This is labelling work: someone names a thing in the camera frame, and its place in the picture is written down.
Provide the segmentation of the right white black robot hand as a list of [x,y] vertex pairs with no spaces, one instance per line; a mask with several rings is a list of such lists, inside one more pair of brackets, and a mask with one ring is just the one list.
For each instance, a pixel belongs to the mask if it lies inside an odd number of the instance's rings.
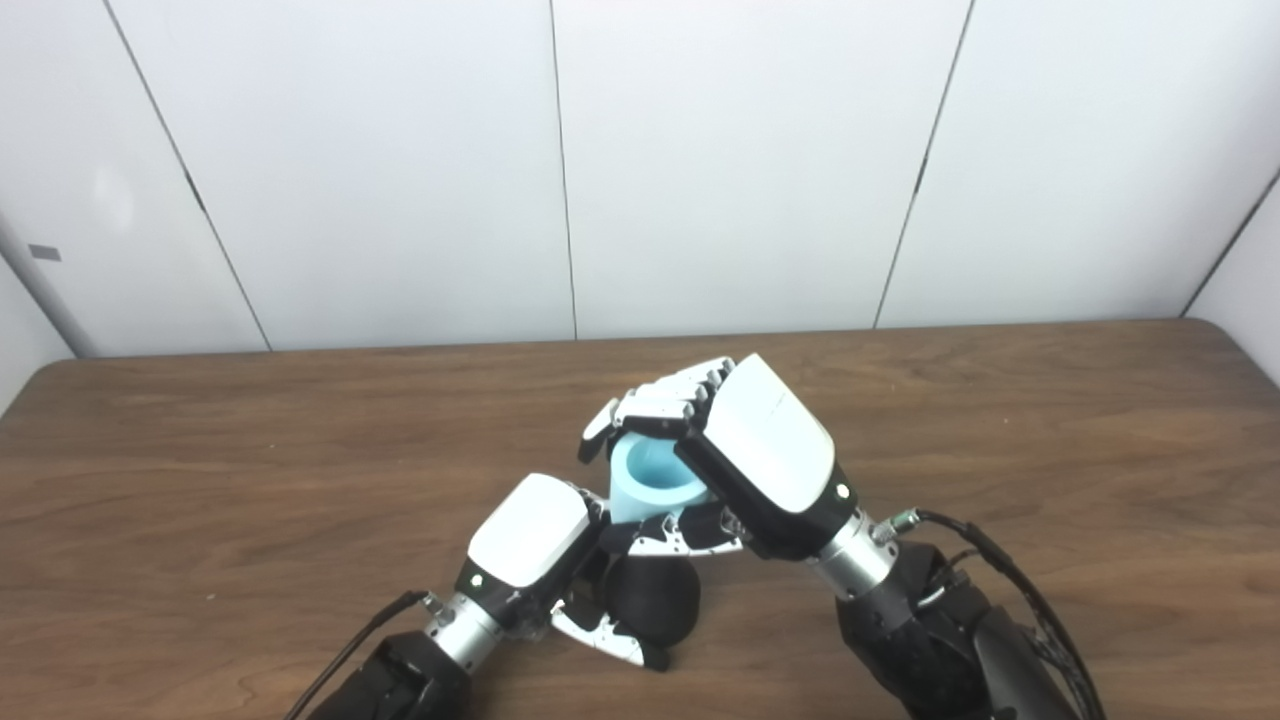
[[828,430],[754,354],[716,357],[628,389],[586,424],[579,461],[630,436],[669,439],[710,501],[617,521],[617,553],[707,556],[750,550],[805,561],[852,519],[856,500]]

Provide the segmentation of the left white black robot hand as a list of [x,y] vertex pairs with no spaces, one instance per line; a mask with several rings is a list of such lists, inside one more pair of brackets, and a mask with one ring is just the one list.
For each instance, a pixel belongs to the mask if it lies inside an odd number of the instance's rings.
[[502,641],[538,641],[550,629],[634,666],[667,671],[666,650],[573,588],[599,556],[609,523],[608,502],[593,492],[526,475],[475,530],[454,596],[428,634],[467,674]]

